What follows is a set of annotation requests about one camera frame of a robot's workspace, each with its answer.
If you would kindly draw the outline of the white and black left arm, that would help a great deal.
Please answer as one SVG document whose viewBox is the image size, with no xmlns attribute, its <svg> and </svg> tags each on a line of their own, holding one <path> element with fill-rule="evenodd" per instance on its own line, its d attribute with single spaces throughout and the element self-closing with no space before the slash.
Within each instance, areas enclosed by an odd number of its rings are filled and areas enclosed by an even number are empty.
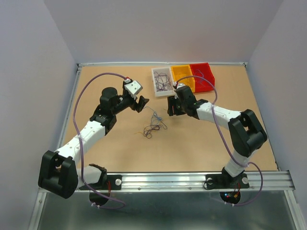
<svg viewBox="0 0 307 230">
<path fill-rule="evenodd" d="M 124 85 L 122 95 L 113 87 L 103 89 L 100 103 L 85 127 L 67 144 L 43 155 L 38 186 L 63 198 L 69 198 L 85 181 L 97 189 L 108 188 L 104 167 L 90 164 L 78 169 L 77 164 L 83 163 L 85 153 L 113 128 L 118 113 L 126 108 L 140 112 L 145 107 L 149 100 L 137 97 L 141 90 L 136 81 Z"/>
</svg>

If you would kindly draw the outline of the white plastic bin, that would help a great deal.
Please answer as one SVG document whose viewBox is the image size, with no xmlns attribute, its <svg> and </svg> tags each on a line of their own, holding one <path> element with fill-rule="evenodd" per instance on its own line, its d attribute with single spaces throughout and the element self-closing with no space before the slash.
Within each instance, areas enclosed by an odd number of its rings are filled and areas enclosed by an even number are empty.
<svg viewBox="0 0 307 230">
<path fill-rule="evenodd" d="M 173 74 L 170 67 L 152 68 L 155 97 L 173 96 Z"/>
</svg>

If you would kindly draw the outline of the aluminium mounting rail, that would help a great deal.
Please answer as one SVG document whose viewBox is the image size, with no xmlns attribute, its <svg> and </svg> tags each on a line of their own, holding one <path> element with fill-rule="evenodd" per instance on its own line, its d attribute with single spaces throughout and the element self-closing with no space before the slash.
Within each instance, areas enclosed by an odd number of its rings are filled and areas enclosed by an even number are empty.
<svg viewBox="0 0 307 230">
<path fill-rule="evenodd" d="M 138 192 L 222 192 L 222 191 L 282 191 L 295 189 L 289 172 L 246 172 L 232 185 L 218 182 L 219 172 L 151 172 L 108 173 L 115 193 Z"/>
</svg>

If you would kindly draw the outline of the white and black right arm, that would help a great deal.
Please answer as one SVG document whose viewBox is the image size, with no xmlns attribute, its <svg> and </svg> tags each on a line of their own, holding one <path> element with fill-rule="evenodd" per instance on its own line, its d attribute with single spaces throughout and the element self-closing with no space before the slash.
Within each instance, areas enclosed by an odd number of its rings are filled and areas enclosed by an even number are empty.
<svg viewBox="0 0 307 230">
<path fill-rule="evenodd" d="M 252 155 L 262 147 L 268 137 L 252 110 L 243 112 L 218 107 L 213 103 L 196 99 L 191 88 L 182 84 L 175 94 L 167 98 L 169 116 L 188 115 L 198 120 L 212 122 L 218 132 L 224 127 L 229 131 L 234 150 L 220 174 L 206 176 L 204 188 L 232 189 L 241 185 L 242 177 Z"/>
</svg>

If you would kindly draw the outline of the red plastic bin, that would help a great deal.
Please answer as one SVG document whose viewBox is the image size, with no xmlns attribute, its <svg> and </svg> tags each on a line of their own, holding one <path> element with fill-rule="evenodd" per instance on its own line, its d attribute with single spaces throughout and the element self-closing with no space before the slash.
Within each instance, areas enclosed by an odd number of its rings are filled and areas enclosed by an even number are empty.
<svg viewBox="0 0 307 230">
<path fill-rule="evenodd" d="M 209 63 L 190 64 L 193 76 L 198 76 L 195 79 L 195 93 L 213 91 L 215 78 L 211 71 Z"/>
</svg>

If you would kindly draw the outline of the yellow plastic bin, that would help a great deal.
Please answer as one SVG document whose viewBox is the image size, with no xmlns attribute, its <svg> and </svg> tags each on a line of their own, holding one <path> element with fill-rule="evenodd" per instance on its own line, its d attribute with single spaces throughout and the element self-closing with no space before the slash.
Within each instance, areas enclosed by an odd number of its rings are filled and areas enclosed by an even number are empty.
<svg viewBox="0 0 307 230">
<path fill-rule="evenodd" d="M 190 65 L 179 65 L 179 66 L 171 66 L 171 71 L 173 74 L 174 81 L 177 81 L 183 77 L 188 77 L 180 81 L 180 83 L 183 83 L 187 86 L 189 86 L 192 90 L 192 92 L 195 92 L 195 79 L 192 76 L 192 71 L 190 68 Z"/>
</svg>

